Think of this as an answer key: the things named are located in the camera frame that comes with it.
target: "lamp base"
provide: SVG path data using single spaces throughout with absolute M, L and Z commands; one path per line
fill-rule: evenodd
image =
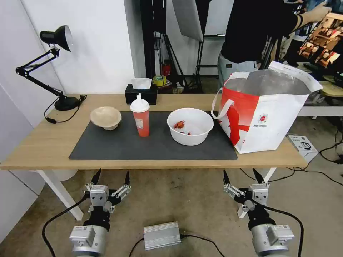
M 58 111 L 68 111 L 79 106 L 79 100 L 76 97 L 67 96 L 60 98 L 55 102 L 55 108 Z

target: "desk lamp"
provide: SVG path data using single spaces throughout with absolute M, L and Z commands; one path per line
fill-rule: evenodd
M 31 62 L 18 67 L 15 69 L 16 73 L 20 76 L 36 83 L 37 85 L 41 86 L 42 88 L 48 90 L 49 92 L 53 93 L 57 96 L 58 100 L 55 102 L 55 108 L 58 111 L 68 111 L 79 107 L 80 100 L 75 97 L 65 96 L 63 91 L 56 89 L 54 87 L 48 86 L 41 81 L 35 79 L 34 77 L 30 76 L 30 73 L 39 67 L 43 66 L 44 64 L 51 62 L 53 59 L 56 59 L 59 56 L 59 51 L 56 45 L 59 45 L 61 48 L 71 52 L 73 49 L 73 39 L 71 36 L 70 29 L 67 25 L 60 26 L 56 29 L 55 32 L 52 31 L 42 31 L 40 34 L 40 39 L 49 45 L 51 49 L 46 52 L 45 54 L 37 57 L 36 59 L 32 60 Z M 34 62 L 38 61 L 39 59 L 47 56 L 48 54 L 52 54 L 53 57 L 50 59 L 45 60 L 39 64 L 33 64 Z

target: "shopping bag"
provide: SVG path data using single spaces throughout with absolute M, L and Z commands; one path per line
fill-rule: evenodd
M 272 62 L 268 69 L 235 72 L 212 103 L 212 117 L 239 153 L 275 150 L 292 126 L 307 97 L 322 89 L 308 73 Z M 222 92 L 219 112 L 214 107 Z

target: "hand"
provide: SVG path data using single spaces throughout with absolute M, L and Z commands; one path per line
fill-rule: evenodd
M 324 17 L 331 12 L 331 7 L 326 7 L 327 1 L 317 5 L 313 10 L 309 11 L 309 18 L 311 22 L 320 22 Z

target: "bag handle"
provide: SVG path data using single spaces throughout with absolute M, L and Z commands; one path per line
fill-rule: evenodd
M 230 106 L 235 104 L 234 101 L 232 101 L 231 99 L 228 99 L 228 100 L 226 101 L 226 103 L 224 104 L 223 109 L 222 109 L 222 111 L 219 113 L 219 115 L 218 115 L 218 116 L 215 116 L 214 113 L 213 113 L 213 111 L 214 111 L 215 103 L 217 102 L 217 97 L 218 97 L 218 94 L 219 94 L 220 90 L 223 91 L 223 88 L 220 88 L 220 89 L 218 90 L 217 94 L 215 95 L 215 97 L 214 97 L 214 99 L 213 99 L 212 108 L 211 108 L 212 117 L 213 117 L 214 119 L 216 119 L 216 120 L 217 120 L 217 119 L 221 119 L 221 118 L 228 112 Z

